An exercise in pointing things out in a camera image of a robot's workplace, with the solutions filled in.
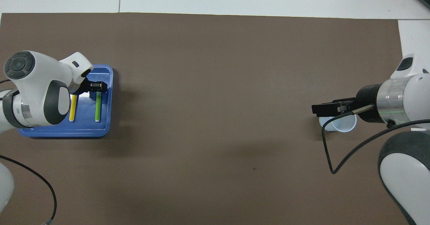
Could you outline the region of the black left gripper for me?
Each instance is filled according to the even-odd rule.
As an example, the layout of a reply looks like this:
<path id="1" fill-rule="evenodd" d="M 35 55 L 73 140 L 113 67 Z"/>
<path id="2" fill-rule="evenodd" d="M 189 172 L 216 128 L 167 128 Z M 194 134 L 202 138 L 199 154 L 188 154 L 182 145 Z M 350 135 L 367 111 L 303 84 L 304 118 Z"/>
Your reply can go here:
<path id="1" fill-rule="evenodd" d="M 72 93 L 72 95 L 81 95 L 84 92 L 101 92 L 106 93 L 108 90 L 108 85 L 103 81 L 89 81 L 85 78 L 78 89 Z"/>

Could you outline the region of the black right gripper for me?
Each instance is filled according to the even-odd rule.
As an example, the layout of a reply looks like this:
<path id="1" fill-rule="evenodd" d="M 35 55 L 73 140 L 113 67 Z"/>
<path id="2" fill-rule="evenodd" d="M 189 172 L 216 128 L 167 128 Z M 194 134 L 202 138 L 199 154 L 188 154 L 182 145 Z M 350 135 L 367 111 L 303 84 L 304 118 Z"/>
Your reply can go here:
<path id="1" fill-rule="evenodd" d="M 333 100 L 332 102 L 312 105 L 312 113 L 317 117 L 335 117 L 350 110 L 372 104 L 372 110 L 359 113 L 358 116 L 365 122 L 380 123 L 380 115 L 377 110 L 376 100 L 380 84 L 367 85 L 361 88 L 355 98 L 344 98 Z"/>

